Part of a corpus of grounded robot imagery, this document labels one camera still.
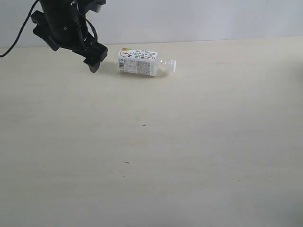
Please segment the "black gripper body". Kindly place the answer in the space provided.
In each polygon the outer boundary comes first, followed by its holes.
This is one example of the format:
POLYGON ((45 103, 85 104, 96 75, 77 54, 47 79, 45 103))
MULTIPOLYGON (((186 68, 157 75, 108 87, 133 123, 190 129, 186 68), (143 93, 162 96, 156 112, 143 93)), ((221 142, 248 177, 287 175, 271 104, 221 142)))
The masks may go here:
POLYGON ((98 35, 93 24, 81 13, 77 0, 39 1, 53 35, 53 40, 62 48, 73 52, 86 52, 98 44, 98 35))

